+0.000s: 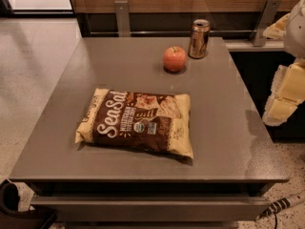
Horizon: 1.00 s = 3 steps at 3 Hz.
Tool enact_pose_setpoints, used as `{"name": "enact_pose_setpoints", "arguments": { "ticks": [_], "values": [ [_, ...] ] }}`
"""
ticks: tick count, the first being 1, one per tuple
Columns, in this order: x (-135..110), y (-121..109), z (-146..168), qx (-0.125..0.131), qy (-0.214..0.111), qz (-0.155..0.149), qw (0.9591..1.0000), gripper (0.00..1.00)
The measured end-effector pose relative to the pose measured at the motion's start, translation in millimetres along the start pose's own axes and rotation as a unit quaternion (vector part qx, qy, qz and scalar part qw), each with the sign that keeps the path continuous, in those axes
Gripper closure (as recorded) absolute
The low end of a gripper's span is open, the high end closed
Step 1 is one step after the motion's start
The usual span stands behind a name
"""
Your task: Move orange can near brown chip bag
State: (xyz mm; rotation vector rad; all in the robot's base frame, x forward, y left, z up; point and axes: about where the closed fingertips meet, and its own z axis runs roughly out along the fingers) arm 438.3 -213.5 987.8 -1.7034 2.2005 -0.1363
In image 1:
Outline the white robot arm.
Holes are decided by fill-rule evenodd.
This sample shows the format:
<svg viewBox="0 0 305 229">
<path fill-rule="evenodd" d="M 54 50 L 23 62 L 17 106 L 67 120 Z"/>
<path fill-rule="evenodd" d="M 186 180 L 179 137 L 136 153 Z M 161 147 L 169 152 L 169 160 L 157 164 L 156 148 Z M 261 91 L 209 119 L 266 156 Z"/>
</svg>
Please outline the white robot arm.
<svg viewBox="0 0 305 229">
<path fill-rule="evenodd" d="M 305 101 L 305 0 L 299 0 L 290 13 L 269 26 L 263 35 L 282 39 L 285 52 L 295 57 L 289 67 L 278 66 L 264 107 L 263 122 L 279 126 Z"/>
</svg>

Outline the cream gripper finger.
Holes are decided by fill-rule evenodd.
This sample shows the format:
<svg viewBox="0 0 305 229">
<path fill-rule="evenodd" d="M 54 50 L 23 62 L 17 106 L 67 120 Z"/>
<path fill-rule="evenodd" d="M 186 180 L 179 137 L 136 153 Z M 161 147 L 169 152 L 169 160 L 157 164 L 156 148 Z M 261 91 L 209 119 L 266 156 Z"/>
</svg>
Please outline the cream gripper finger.
<svg viewBox="0 0 305 229">
<path fill-rule="evenodd" d="M 283 39 L 286 35 L 287 23 L 290 14 L 283 15 L 280 19 L 274 22 L 271 26 L 267 27 L 263 35 L 271 39 Z"/>
<path fill-rule="evenodd" d="M 296 105 L 291 102 L 269 97 L 262 120 L 267 126 L 280 126 L 288 120 L 296 109 Z"/>
</svg>

